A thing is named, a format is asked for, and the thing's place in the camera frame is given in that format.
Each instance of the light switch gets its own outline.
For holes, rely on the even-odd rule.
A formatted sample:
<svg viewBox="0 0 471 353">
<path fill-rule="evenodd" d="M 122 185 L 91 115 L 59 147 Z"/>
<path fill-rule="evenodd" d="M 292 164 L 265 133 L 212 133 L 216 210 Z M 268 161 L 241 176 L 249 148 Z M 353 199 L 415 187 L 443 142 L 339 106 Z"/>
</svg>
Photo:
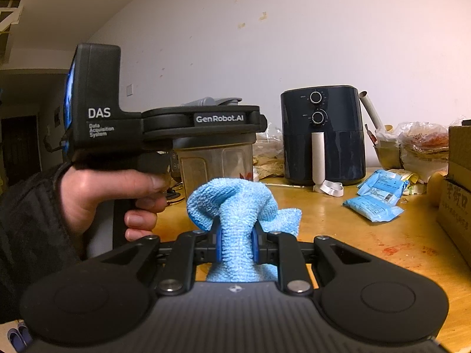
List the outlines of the light switch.
<svg viewBox="0 0 471 353">
<path fill-rule="evenodd" d="M 126 96 L 130 96 L 130 95 L 133 95 L 134 94 L 134 87 L 132 84 L 129 84 L 128 86 L 126 86 Z"/>
</svg>

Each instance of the blue plastic wrapper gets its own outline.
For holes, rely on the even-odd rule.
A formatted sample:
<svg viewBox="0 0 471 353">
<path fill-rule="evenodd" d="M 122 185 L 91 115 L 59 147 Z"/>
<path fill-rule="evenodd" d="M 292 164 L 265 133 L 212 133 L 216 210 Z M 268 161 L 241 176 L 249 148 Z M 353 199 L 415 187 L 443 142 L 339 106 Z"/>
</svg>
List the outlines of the blue plastic wrapper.
<svg viewBox="0 0 471 353">
<path fill-rule="evenodd" d="M 409 181 L 402 181 L 399 175 L 389 173 L 384 170 L 376 170 L 363 184 L 361 184 L 358 194 L 360 196 L 369 195 L 383 203 L 394 206 L 402 193 L 409 185 Z"/>
<path fill-rule="evenodd" d="M 389 222 L 404 210 L 386 204 L 371 195 L 357 196 L 343 202 L 343 205 L 358 212 L 372 222 Z"/>
</svg>

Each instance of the control dial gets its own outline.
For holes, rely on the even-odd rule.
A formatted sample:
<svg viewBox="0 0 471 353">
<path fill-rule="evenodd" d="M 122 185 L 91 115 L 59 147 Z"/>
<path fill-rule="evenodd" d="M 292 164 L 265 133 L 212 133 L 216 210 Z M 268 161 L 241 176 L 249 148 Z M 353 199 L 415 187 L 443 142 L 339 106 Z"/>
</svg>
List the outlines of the control dial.
<svg viewBox="0 0 471 353">
<path fill-rule="evenodd" d="M 319 93 L 318 91 L 313 91 L 309 99 L 311 100 L 312 103 L 315 103 L 315 104 L 321 103 L 322 94 Z"/>
<path fill-rule="evenodd" d="M 323 125 L 327 121 L 327 113 L 322 109 L 317 109 L 311 118 L 315 125 Z"/>
</svg>

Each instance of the black sleeve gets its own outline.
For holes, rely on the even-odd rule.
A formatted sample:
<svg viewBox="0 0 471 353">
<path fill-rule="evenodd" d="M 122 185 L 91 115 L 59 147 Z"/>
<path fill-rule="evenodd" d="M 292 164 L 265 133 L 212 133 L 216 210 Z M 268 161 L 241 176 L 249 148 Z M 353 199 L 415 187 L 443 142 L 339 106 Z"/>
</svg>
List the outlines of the black sleeve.
<svg viewBox="0 0 471 353">
<path fill-rule="evenodd" d="M 33 175 L 0 196 L 0 323 L 20 318 L 18 303 L 31 283 L 79 262 L 57 190 L 68 168 Z"/>
</svg>

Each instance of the light blue microfiber towel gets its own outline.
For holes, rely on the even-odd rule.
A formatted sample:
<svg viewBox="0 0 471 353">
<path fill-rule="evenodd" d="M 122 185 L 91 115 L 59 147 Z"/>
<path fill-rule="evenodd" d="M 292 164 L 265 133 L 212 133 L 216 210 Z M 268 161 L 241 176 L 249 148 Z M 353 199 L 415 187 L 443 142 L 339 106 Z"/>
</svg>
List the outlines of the light blue microfiber towel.
<svg viewBox="0 0 471 353">
<path fill-rule="evenodd" d="M 278 209 L 270 190 L 259 182 L 217 178 L 194 191 L 187 200 L 190 219 L 204 231 L 220 217 L 222 262 L 213 264 L 209 282 L 260 282 L 277 280 L 277 267 L 255 264 L 251 231 L 258 219 L 263 231 L 297 236 L 301 210 Z"/>
</svg>

